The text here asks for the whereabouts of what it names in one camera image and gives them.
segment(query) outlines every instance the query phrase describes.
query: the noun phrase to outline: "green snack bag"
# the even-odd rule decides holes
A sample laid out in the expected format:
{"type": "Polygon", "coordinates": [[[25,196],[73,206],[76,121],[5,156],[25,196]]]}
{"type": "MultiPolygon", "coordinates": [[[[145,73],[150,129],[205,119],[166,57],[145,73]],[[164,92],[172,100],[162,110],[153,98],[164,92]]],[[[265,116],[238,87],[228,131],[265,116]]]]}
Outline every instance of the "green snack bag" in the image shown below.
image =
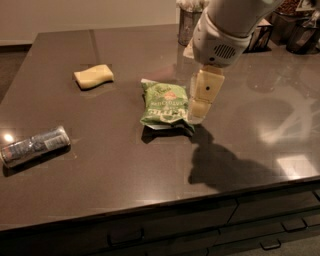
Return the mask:
{"type": "Polygon", "coordinates": [[[154,130],[183,128],[188,136],[194,127],[187,122],[188,97],[184,87],[141,80],[146,109],[140,120],[154,130]]]}

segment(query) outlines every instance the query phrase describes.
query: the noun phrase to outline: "counter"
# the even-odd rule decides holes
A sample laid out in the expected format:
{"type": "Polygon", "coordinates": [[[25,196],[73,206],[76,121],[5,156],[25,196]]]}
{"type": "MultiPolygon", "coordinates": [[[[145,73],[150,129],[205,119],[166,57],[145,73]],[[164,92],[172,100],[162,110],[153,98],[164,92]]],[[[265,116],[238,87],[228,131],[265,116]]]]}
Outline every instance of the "counter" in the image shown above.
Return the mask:
{"type": "MultiPolygon", "coordinates": [[[[139,122],[140,80],[189,87],[199,64],[183,57],[177,33],[164,25],[39,34],[1,103],[0,144],[5,134],[20,140],[63,125],[71,149],[19,171],[1,167],[2,232],[317,184],[320,55],[272,42],[243,54],[192,138],[159,137],[139,122]],[[115,82],[80,91],[73,72],[97,64],[115,82]]],[[[232,213],[238,201],[226,204],[232,213]]]]}

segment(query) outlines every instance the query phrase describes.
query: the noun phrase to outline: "yellow sponge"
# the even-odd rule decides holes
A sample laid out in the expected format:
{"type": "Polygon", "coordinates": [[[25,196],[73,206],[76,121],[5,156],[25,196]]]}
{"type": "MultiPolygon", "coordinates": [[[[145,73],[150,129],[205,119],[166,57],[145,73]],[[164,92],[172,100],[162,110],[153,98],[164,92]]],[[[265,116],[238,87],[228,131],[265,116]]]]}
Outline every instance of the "yellow sponge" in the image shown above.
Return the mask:
{"type": "Polygon", "coordinates": [[[81,72],[74,72],[74,77],[82,90],[88,90],[102,83],[114,81],[112,71],[104,64],[81,72]]]}

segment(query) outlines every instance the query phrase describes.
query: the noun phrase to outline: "silver can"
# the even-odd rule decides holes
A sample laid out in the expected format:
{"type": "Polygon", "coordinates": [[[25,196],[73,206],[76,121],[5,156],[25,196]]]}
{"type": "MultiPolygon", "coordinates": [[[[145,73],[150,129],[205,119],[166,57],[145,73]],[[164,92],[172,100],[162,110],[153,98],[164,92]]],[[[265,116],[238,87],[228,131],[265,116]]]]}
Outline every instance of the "silver can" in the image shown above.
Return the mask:
{"type": "Polygon", "coordinates": [[[48,152],[70,146],[70,139],[62,126],[14,142],[0,150],[0,158],[7,168],[13,168],[48,152]]]}

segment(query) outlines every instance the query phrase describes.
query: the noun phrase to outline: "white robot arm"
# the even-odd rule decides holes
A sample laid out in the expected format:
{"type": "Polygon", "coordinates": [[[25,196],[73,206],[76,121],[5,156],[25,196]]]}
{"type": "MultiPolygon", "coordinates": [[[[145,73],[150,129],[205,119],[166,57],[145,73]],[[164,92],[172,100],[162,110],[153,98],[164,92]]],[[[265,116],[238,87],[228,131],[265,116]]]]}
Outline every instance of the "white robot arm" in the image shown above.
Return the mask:
{"type": "MultiPolygon", "coordinates": [[[[320,9],[320,0],[310,0],[320,9]]],[[[191,80],[188,121],[201,123],[223,82],[223,68],[247,49],[259,22],[283,0],[210,0],[193,33],[194,59],[204,67],[191,80]]]]}
{"type": "MultiPolygon", "coordinates": [[[[283,0],[210,0],[193,34],[195,60],[204,65],[231,65],[248,47],[259,22],[283,0]]],[[[319,0],[311,0],[320,9],[319,0]]]]}

